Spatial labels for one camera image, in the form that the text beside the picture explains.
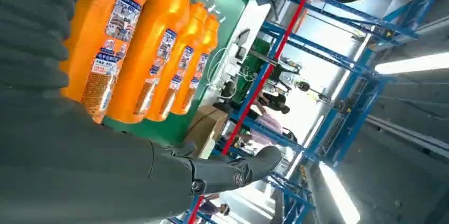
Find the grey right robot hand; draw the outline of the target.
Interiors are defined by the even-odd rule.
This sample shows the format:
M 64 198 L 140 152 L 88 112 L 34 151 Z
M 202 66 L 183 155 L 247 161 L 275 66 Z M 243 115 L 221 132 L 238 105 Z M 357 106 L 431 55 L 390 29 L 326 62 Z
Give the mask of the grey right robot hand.
M 93 122 L 58 94 L 1 88 L 1 223 L 144 223 L 279 164 L 273 146 L 230 162 L 172 156 Z

